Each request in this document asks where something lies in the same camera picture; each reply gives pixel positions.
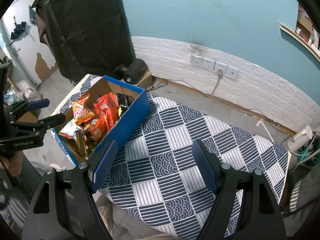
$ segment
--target metal screw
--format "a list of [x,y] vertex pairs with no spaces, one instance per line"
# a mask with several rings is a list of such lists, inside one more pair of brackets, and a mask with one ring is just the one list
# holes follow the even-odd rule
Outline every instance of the metal screw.
[[79,168],[80,169],[84,169],[84,168],[86,168],[88,165],[87,165],[87,163],[80,163],[79,164]]
[[54,172],[54,168],[49,168],[49,169],[47,169],[47,171],[46,171],[47,174],[51,174],[51,173],[53,173],[53,172]]
[[261,175],[261,174],[262,174],[262,171],[259,170],[259,169],[255,169],[255,170],[254,170],[254,173],[257,174],[257,175]]
[[223,163],[223,164],[221,164],[221,167],[222,167],[223,169],[225,169],[225,170],[230,169],[230,165],[229,165],[228,163]]

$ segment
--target electrical socket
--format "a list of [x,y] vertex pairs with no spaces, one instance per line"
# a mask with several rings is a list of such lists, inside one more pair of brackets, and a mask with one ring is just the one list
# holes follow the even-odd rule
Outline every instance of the electrical socket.
[[229,65],[227,68],[226,76],[236,79],[238,77],[238,73],[239,69]]
[[191,55],[191,65],[194,67],[202,67],[203,57]]
[[216,62],[216,64],[214,65],[214,71],[215,72],[218,72],[218,69],[221,69],[222,70],[222,73],[225,75],[226,72],[227,72],[227,68],[228,68],[228,65],[225,64],[225,63],[222,63],[222,62]]
[[214,71],[214,64],[215,63],[216,63],[215,60],[203,58],[202,68],[210,70],[210,71]]

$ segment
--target patterned tablecloth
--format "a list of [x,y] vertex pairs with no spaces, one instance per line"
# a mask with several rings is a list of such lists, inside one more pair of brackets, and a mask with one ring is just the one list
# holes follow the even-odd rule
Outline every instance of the patterned tablecloth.
[[[99,79],[87,75],[54,114],[64,113]],[[196,139],[235,169],[261,169],[280,201],[289,162],[285,148],[169,99],[148,99],[150,115],[118,153],[104,184],[115,204],[159,231],[195,239],[215,200],[192,156]],[[238,191],[226,236],[235,230],[241,199]]]

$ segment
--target white brick wall panel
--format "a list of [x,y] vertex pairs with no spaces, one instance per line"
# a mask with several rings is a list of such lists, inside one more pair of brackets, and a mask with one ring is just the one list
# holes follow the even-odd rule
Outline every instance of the white brick wall panel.
[[263,83],[263,79],[242,70],[239,71],[238,78],[256,86]]
[[301,103],[301,101],[294,96],[288,102],[293,106],[297,106]]
[[271,94],[277,97],[280,97],[284,92],[281,88],[276,87],[275,85],[269,83],[268,81],[263,81],[259,87],[270,92]]
[[159,46],[159,39],[149,37],[131,37],[132,44]]
[[262,78],[263,80],[266,80],[272,84],[275,84],[277,80],[279,79],[279,76],[276,74],[260,67],[260,66],[254,66],[253,70],[251,71],[252,74]]
[[320,106],[316,102],[288,81],[242,58],[180,41],[132,37],[132,43],[136,56],[146,61],[155,76],[186,81],[211,94],[217,74],[192,66],[190,57],[194,54],[222,61],[239,68],[240,72],[236,80],[224,76],[215,96],[248,109],[258,109],[295,131],[307,124],[313,128],[320,125]]
[[189,46],[186,47],[185,52],[218,61],[224,61],[227,55],[220,50],[210,49],[196,44],[189,44]]
[[189,46],[189,43],[185,43],[182,41],[171,41],[171,40],[159,39],[158,46],[161,48],[185,51],[185,48]]
[[289,104],[284,107],[284,110],[286,110],[286,111],[289,112],[290,114],[293,114],[293,115],[296,116],[296,117],[301,113],[300,110],[298,110],[297,108],[295,108],[294,106],[289,105]]
[[294,85],[281,77],[279,77],[279,79],[277,80],[276,86],[282,88],[284,91],[290,93],[291,95],[294,95],[297,91],[297,88]]
[[235,67],[242,69],[246,72],[251,72],[255,66],[251,62],[248,62],[242,58],[239,58],[239,57],[236,57],[236,56],[233,56],[230,54],[227,54],[224,62],[228,65],[235,66]]
[[287,91],[284,91],[283,94],[280,96],[286,102],[289,102],[293,95],[289,94]]
[[174,49],[164,49],[153,46],[145,46],[145,45],[134,45],[133,48],[142,53],[161,55],[165,57],[170,57],[174,59],[183,60],[186,62],[190,62],[191,54],[185,53],[183,51],[174,50]]
[[314,111],[317,115],[320,115],[320,106],[318,106],[315,101],[312,100],[312,101],[310,102],[310,108],[311,108],[312,111]]
[[270,94],[270,96],[267,98],[271,103],[274,103],[275,105],[279,106],[280,108],[285,108],[288,105],[288,102],[280,99],[279,97]]
[[309,103],[309,97],[302,92],[301,90],[297,90],[294,94],[294,96],[299,99],[300,101],[302,101],[303,103],[305,103],[306,105],[308,105]]

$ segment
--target blue box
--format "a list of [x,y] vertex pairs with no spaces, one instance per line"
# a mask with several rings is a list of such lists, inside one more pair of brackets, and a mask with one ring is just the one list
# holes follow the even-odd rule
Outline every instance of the blue box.
[[[93,103],[96,103],[97,99],[101,95],[105,95],[110,92],[113,92],[114,94],[122,93],[132,96],[134,102],[121,116],[111,131],[105,135],[95,151],[99,151],[108,139],[114,139],[118,143],[119,152],[130,139],[131,135],[135,132],[138,126],[150,113],[150,104],[147,93],[143,88],[127,84],[108,76],[104,76],[91,88],[89,88],[87,93],[90,93],[90,98],[87,102],[87,106],[92,108]],[[69,159],[74,163],[74,165],[78,165],[80,162],[85,162],[86,160],[77,154],[75,142],[59,135],[59,131],[73,118],[72,107],[65,112],[65,116],[65,123],[55,127],[53,132],[55,133],[56,138],[59,139],[59,143],[61,143],[63,151],[66,153]]]

